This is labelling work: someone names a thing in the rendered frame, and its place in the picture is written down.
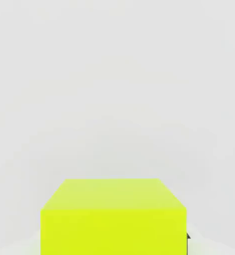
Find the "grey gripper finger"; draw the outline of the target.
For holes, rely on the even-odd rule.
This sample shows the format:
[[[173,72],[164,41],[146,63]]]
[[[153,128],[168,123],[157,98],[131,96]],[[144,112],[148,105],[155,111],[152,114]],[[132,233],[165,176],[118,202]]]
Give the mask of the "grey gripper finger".
[[[187,233],[187,255],[202,255],[202,236]]]

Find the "small yellow cube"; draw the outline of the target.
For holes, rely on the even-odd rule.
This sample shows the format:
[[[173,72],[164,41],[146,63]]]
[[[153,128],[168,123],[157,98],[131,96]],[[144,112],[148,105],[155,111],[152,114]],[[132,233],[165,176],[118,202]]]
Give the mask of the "small yellow cube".
[[[188,255],[188,238],[159,179],[67,179],[40,212],[40,255]]]

